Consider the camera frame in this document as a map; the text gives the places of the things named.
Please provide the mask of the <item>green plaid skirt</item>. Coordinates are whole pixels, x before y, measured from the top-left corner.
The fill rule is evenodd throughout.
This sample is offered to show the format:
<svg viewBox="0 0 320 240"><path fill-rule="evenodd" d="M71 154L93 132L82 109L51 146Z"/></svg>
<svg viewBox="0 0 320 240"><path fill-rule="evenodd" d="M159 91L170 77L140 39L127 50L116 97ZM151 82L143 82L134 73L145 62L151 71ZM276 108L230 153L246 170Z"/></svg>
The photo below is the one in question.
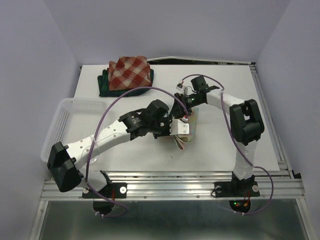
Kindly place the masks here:
<svg viewBox="0 0 320 240"><path fill-rule="evenodd" d="M98 88L99 88L99 96L105 98L117 98L122 94L129 91L129 89L125 90L109 90L109 79L108 79L109 69L104 69L102 71L102 75L97 77ZM128 93L125 97L137 97L144 93L146 93L148 89L136 90L134 92Z"/></svg>

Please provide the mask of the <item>pastel floral skirt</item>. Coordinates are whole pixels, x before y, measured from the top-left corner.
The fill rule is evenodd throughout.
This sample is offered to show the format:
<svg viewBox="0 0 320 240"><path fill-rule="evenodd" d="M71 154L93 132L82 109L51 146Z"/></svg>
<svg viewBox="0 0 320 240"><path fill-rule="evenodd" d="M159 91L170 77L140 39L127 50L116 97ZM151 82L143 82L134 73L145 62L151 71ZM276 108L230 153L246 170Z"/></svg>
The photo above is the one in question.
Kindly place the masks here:
<svg viewBox="0 0 320 240"><path fill-rule="evenodd" d="M188 117L189 134L178 134L173 136L174 141L180 150L184 150L186 148L186 145L195 138L198 116L199 108L194 107L192 109L191 115Z"/></svg>

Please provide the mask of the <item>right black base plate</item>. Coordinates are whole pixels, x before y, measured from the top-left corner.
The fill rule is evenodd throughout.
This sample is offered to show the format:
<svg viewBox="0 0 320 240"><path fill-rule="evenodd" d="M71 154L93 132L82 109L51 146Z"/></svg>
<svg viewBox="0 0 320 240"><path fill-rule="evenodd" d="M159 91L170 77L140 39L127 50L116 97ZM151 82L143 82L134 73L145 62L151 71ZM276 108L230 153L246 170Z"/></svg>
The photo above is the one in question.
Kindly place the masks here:
<svg viewBox="0 0 320 240"><path fill-rule="evenodd" d="M215 193L216 198L243 198L259 197L260 191L258 183L256 181L250 183L236 183L232 181L218 181L214 183L214 189L212 193Z"/></svg>

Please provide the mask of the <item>white plastic basket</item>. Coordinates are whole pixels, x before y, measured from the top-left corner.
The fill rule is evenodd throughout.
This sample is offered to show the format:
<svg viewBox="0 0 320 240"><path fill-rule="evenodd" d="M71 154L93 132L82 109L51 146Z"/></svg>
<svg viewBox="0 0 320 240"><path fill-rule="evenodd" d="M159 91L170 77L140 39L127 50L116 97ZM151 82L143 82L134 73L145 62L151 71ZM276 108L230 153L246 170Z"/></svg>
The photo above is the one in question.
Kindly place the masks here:
<svg viewBox="0 0 320 240"><path fill-rule="evenodd" d="M95 133L108 105L94 98L65 98L54 114L46 135L40 158L48 162L52 146L57 142L66 145Z"/></svg>

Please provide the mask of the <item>aluminium frame rail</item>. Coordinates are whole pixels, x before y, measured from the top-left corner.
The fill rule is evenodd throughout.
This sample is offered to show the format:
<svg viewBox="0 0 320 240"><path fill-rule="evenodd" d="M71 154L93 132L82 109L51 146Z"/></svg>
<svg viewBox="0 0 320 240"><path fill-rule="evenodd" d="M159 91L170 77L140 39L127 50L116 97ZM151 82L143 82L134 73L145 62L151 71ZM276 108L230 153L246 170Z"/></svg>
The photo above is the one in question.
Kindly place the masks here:
<svg viewBox="0 0 320 240"><path fill-rule="evenodd" d="M126 201L214 200L214 183L229 181L229 172L111 172L114 183L127 184ZM301 179L291 178L285 171L272 178L256 172L261 199L303 199Z"/></svg>

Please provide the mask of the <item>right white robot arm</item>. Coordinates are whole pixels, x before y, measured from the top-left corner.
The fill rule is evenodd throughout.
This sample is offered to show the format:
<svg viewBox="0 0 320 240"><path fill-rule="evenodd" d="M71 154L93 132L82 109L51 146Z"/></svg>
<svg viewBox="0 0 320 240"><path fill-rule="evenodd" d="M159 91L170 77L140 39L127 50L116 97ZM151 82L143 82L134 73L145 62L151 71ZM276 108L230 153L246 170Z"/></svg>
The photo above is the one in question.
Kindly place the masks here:
<svg viewBox="0 0 320 240"><path fill-rule="evenodd" d="M193 74L191 94L188 94L184 80L180 80L176 86L180 92L175 94L176 100L170 113L182 118L185 109L190 111L201 104L222 110L227 130L236 148L236 157L231 181L215 183L215 187L223 194L232 192L242 195L258 186L254 176L254 158L258 141L265 131L263 118L254 99L243 100L226 94L221 83L209 86L206 79L205 75Z"/></svg>

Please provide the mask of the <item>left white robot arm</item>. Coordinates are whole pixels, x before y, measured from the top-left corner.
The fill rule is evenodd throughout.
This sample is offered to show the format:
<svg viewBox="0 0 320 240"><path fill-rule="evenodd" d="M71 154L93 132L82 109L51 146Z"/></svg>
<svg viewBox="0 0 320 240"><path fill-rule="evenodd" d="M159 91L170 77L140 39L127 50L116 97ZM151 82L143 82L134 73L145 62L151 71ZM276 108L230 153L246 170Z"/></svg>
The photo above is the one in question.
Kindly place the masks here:
<svg viewBox="0 0 320 240"><path fill-rule="evenodd" d="M89 170L87 164L112 147L144 137L148 133L168 135L168 111L169 107L156 99L146 108L122 115L97 135L93 134L67 145L55 143L50 150L47 168L59 191L65 193L76 187L93 187L100 197L108 196L111 184L106 172Z"/></svg>

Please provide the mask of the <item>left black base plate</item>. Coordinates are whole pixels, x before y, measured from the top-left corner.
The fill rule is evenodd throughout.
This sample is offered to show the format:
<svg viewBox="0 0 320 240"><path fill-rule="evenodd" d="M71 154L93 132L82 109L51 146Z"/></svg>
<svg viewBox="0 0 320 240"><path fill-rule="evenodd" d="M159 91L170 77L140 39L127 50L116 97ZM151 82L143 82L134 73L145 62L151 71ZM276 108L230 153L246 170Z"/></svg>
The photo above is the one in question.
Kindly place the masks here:
<svg viewBox="0 0 320 240"><path fill-rule="evenodd" d="M98 191L99 194L108 199L125 199L127 197L128 185L126 182L108 183L104 188ZM84 199L100 199L101 197L92 190L82 192Z"/></svg>

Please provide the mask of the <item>red plaid skirt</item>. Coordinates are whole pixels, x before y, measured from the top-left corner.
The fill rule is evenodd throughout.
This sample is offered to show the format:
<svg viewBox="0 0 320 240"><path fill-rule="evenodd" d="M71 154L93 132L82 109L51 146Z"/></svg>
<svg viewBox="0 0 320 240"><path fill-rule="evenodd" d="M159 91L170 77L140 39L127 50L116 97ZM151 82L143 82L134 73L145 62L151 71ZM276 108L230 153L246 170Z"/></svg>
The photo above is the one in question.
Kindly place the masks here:
<svg viewBox="0 0 320 240"><path fill-rule="evenodd" d="M118 61L109 61L107 68L110 91L150 87L151 67L145 56L121 56Z"/></svg>

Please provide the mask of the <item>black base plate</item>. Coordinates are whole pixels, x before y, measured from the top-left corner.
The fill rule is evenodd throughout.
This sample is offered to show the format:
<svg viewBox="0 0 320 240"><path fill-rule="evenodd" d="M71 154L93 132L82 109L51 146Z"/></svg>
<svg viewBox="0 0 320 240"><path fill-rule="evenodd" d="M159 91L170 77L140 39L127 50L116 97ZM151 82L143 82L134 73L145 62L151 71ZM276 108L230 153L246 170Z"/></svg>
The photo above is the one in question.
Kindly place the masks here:
<svg viewBox="0 0 320 240"><path fill-rule="evenodd" d="M128 185L126 182L108 183L104 188L98 191L99 194L108 199L125 199L127 197ZM100 199L101 197L92 190L82 192L84 199Z"/></svg>
<svg viewBox="0 0 320 240"><path fill-rule="evenodd" d="M243 198L259 197L260 191L258 183L256 181L250 183L236 183L232 181L218 181L214 183L214 189L212 193L215 193L216 198Z"/></svg>

